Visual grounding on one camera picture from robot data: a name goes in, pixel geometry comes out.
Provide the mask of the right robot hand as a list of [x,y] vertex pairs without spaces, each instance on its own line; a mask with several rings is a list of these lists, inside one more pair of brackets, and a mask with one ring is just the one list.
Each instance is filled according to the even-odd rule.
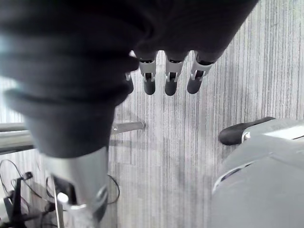
[[65,207],[98,227],[107,207],[108,147],[115,108],[140,70],[153,93],[166,55],[166,93],[195,60],[196,93],[256,6],[255,0],[3,0],[0,74],[16,82],[8,106],[24,117]]

